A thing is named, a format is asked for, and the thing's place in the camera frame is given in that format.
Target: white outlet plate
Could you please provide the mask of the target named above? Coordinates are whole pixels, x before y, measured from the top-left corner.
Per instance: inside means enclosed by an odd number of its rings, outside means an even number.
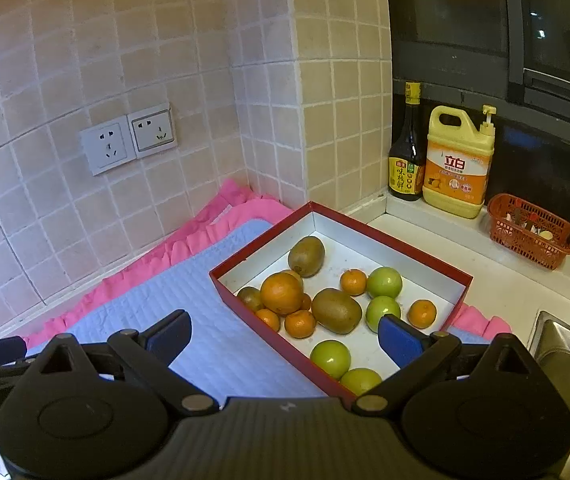
[[[137,158],[126,116],[92,126],[80,136],[93,175]]]
[[[169,103],[139,110],[127,117],[138,158],[176,146]]]

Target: red basket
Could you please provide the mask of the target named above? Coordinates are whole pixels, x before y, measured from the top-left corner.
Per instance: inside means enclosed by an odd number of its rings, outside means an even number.
[[[535,228],[549,231],[554,236],[545,240],[514,221],[514,213],[521,209],[521,217],[529,218]],[[529,258],[537,264],[554,270],[570,254],[570,223],[548,210],[508,193],[494,196],[487,205],[492,218],[490,237],[495,242]]]

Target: soy sauce bottle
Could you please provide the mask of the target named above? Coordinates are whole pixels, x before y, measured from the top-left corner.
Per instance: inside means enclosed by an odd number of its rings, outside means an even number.
[[[401,135],[389,149],[389,190],[403,200],[423,196],[427,147],[421,141],[421,84],[405,83],[405,120]]]

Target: green fruit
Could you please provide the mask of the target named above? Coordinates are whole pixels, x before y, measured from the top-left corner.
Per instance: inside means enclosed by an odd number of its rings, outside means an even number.
[[[379,332],[380,318],[385,314],[394,314],[394,316],[401,317],[401,308],[394,298],[389,296],[377,296],[367,305],[367,312],[365,312],[365,321],[367,326],[372,332]]]
[[[312,300],[312,314],[326,329],[348,334],[358,325],[363,310],[349,294],[336,288],[325,288]]]
[[[327,375],[338,380],[350,369],[350,351],[340,341],[328,339],[317,344],[309,356],[310,360]]]
[[[357,397],[382,382],[380,375],[369,368],[354,368],[341,377],[341,384]]]
[[[245,306],[252,312],[257,312],[262,308],[265,308],[263,306],[263,301],[261,300],[261,291],[253,286],[244,286],[238,291],[236,297],[245,303]]]
[[[367,291],[372,298],[377,296],[395,298],[401,293],[402,288],[403,278],[392,267],[379,267],[367,279]]]
[[[314,276],[325,259],[325,246],[315,236],[306,236],[291,248],[287,256],[289,268],[303,278]]]

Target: cardboard box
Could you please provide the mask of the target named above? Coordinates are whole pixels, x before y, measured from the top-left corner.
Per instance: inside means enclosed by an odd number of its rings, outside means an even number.
[[[355,298],[363,308],[363,319],[347,335],[317,325],[308,338],[290,337],[281,326],[276,333],[254,315],[235,294],[244,286],[261,288],[265,278],[288,269],[289,250],[303,237],[314,235],[325,245],[325,260],[315,276],[304,280],[305,292],[313,299],[324,288],[340,288],[340,276],[347,269],[361,269],[367,275],[377,267],[394,267],[403,277],[397,301],[402,319],[415,300],[436,305],[436,321],[424,333],[446,329],[456,316],[472,277],[410,245],[310,202],[274,225],[210,272],[220,297],[245,323],[329,396],[352,402],[355,396],[309,360],[314,346],[326,339],[344,343],[351,352],[351,368],[367,367],[385,379],[398,370],[380,348],[379,340],[365,323],[370,301],[367,293]]]

